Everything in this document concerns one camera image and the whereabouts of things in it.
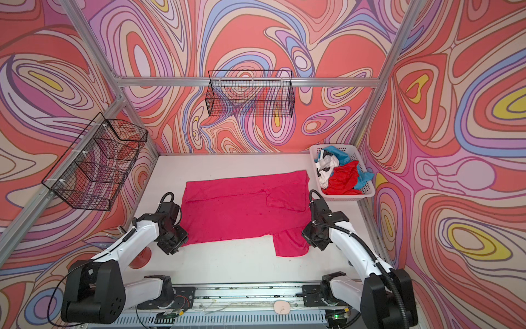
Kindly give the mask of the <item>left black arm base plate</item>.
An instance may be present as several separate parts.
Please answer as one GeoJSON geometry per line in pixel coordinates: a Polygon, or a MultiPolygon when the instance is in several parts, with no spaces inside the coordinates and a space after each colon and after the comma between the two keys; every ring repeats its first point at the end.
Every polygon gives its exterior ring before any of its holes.
{"type": "Polygon", "coordinates": [[[152,300],[139,304],[139,310],[189,310],[193,308],[196,287],[173,287],[173,297],[167,301],[152,300]]]}

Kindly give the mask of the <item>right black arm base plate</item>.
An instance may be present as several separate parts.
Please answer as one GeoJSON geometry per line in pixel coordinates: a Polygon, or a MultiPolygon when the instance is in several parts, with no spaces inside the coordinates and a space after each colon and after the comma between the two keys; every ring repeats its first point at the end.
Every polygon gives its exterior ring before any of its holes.
{"type": "Polygon", "coordinates": [[[321,284],[303,285],[296,294],[303,300],[305,307],[349,307],[349,304],[336,299],[327,287],[321,284]]]}

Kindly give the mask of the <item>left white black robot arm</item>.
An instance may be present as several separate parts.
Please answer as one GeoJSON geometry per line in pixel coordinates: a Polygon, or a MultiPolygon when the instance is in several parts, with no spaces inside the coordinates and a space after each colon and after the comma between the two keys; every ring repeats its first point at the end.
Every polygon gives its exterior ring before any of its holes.
{"type": "Polygon", "coordinates": [[[72,265],[65,277],[63,322],[111,324],[124,310],[141,304],[172,307],[176,297],[169,276],[146,276],[125,284],[122,274],[151,243],[172,255],[188,241],[188,233],[179,224],[181,208],[174,199],[173,193],[165,193],[156,212],[134,219],[129,232],[110,247],[72,265]]]}

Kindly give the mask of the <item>magenta pink t shirt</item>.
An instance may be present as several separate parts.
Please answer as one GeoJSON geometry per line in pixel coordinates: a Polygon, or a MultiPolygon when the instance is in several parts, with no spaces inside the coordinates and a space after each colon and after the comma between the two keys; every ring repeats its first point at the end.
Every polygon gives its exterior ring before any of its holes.
{"type": "Polygon", "coordinates": [[[188,182],[182,227],[189,244],[270,236],[278,257],[301,257],[310,223],[307,171],[188,182]]]}

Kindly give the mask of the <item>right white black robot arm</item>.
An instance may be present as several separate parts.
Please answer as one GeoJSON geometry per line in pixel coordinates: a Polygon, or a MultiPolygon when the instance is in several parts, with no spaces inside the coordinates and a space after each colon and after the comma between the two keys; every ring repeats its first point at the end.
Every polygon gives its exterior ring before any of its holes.
{"type": "Polygon", "coordinates": [[[309,192],[310,223],[301,235],[320,251],[334,244],[359,276],[342,271],[326,274],[319,286],[305,288],[307,307],[318,301],[328,307],[348,305],[367,328],[411,328],[419,323],[410,275],[382,260],[356,233],[348,217],[330,210],[322,195],[309,192]]]}

